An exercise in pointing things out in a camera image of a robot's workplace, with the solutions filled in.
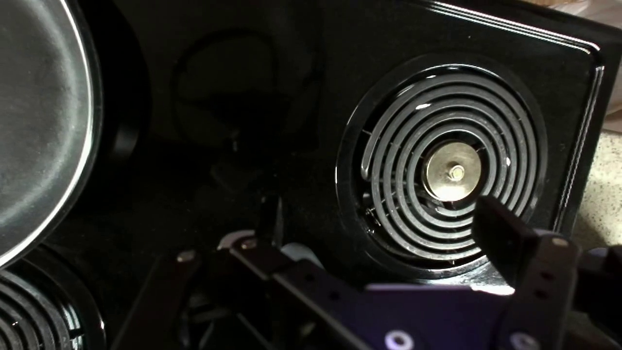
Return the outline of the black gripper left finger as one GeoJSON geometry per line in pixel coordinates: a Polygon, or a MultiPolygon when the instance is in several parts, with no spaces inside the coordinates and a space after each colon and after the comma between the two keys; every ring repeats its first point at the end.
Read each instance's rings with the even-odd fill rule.
{"type": "Polygon", "coordinates": [[[363,350],[359,294],[309,261],[233,246],[161,257],[112,350],[363,350]]]}

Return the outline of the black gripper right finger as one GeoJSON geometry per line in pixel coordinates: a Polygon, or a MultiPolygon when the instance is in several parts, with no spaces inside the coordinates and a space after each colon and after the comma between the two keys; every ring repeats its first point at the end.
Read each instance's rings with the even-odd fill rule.
{"type": "Polygon", "coordinates": [[[513,288],[495,327],[495,347],[561,350],[579,248],[557,234],[538,234],[493,197],[476,203],[472,236],[513,288]]]}

